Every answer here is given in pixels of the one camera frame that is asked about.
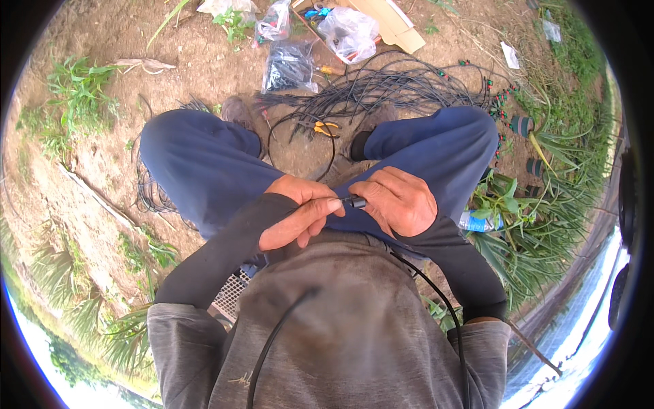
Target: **pliers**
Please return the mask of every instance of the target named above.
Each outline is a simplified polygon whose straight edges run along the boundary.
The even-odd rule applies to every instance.
[[[330,132],[328,129],[329,126],[333,128],[340,128],[338,124],[335,122],[321,122],[321,121],[316,121],[316,122],[308,122],[308,121],[298,121],[298,124],[305,126],[306,128],[313,128],[313,131],[316,133],[324,133],[327,135],[327,137],[331,138],[338,138],[338,135],[335,135],[333,132]]]

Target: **plastic bottle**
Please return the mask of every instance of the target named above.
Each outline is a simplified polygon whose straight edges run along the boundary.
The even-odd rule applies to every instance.
[[[466,210],[461,214],[461,219],[458,221],[458,227],[463,230],[469,230],[471,232],[480,232],[487,233],[496,230],[497,228],[504,227],[504,222],[500,217],[500,225],[497,228],[494,226],[494,222],[491,218],[488,219],[477,219],[474,217],[474,210]]]

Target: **person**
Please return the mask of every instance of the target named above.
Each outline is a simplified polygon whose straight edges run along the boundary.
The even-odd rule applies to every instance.
[[[163,405],[460,408],[469,399],[471,408],[498,407],[506,294],[454,222],[494,154],[490,116],[448,107],[398,120],[383,105],[343,153],[379,162],[333,190],[261,161],[239,98],[225,101],[222,116],[169,111],[141,136],[146,167],[207,240],[148,310]],[[365,208],[343,207],[338,197],[348,194]],[[456,333],[444,335],[425,310],[397,257],[403,250],[431,258],[462,306],[466,378]],[[227,333],[207,308],[259,252],[269,264],[243,291]]]

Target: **gray shirt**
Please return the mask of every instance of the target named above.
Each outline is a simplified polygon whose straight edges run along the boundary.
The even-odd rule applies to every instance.
[[[268,336],[313,286],[268,351],[255,408],[462,407],[456,333],[448,341],[403,264],[361,239],[311,244],[257,273],[229,335],[205,310],[150,307],[164,406],[244,408]],[[462,327],[472,408],[499,407],[509,335],[501,321]]]

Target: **clear plastic bag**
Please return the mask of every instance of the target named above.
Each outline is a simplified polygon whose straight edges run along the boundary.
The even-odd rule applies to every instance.
[[[318,32],[325,36],[325,43],[346,64],[354,64],[372,57],[377,52],[375,37],[379,23],[374,18],[349,7],[334,7],[318,25]],[[356,52],[348,60],[347,56]]]
[[[545,38],[554,41],[555,43],[561,42],[561,27],[558,24],[553,22],[548,22],[544,18],[540,19],[543,22],[543,31],[545,32]]]
[[[198,11],[211,13],[212,16],[216,17],[219,14],[225,14],[230,7],[234,11],[242,12],[241,16],[243,19],[239,23],[239,26],[256,21],[255,13],[261,12],[251,0],[205,0],[198,7]]]
[[[310,41],[276,41],[270,44],[261,93],[281,90],[318,92],[318,84],[311,80],[315,64]]]
[[[273,3],[263,19],[254,25],[254,40],[263,44],[266,40],[279,41],[288,38],[290,28],[290,0],[279,0]]]

